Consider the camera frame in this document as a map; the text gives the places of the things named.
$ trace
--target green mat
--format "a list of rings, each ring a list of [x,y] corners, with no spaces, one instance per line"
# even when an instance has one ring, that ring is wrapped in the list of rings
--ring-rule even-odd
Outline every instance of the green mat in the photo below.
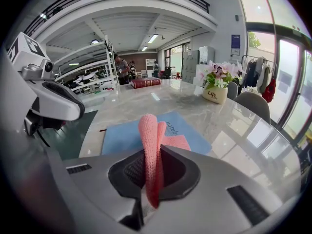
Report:
[[[62,160],[78,158],[84,137],[97,111],[83,115],[81,119],[67,122],[58,131],[47,128],[40,129],[45,141],[56,149]]]

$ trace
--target clothing rack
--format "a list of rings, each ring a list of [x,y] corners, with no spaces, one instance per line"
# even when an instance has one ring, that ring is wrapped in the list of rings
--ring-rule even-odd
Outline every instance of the clothing rack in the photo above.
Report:
[[[243,59],[244,57],[253,57],[253,58],[259,58],[259,57],[254,57],[254,56],[249,56],[249,55],[243,55],[242,56],[242,62],[241,64],[243,65]],[[274,61],[271,61],[271,60],[267,60],[268,62],[271,62],[273,63],[273,67],[272,67],[272,78],[276,79],[276,76],[277,76],[277,64],[274,62]]]

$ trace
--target white flower pot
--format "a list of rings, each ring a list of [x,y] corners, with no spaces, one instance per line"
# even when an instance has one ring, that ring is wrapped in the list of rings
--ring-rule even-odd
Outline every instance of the white flower pot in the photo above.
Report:
[[[205,99],[214,103],[223,104],[226,100],[226,96],[228,95],[228,88],[219,88],[217,86],[209,89],[204,88],[204,91],[201,95]]]

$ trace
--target pink cloth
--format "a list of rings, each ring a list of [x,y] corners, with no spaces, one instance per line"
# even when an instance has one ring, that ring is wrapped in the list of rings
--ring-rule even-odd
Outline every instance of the pink cloth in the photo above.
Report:
[[[184,135],[166,137],[166,123],[157,122],[154,115],[142,116],[138,129],[145,152],[145,180],[147,198],[151,205],[158,207],[158,194],[164,187],[164,175],[162,169],[160,145],[174,146],[191,150]]]

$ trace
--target metal cabinet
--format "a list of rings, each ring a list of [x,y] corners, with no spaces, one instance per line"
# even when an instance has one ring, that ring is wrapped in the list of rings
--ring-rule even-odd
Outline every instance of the metal cabinet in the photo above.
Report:
[[[199,62],[199,50],[183,53],[182,63],[182,81],[193,83],[193,78],[196,75],[196,65]]]

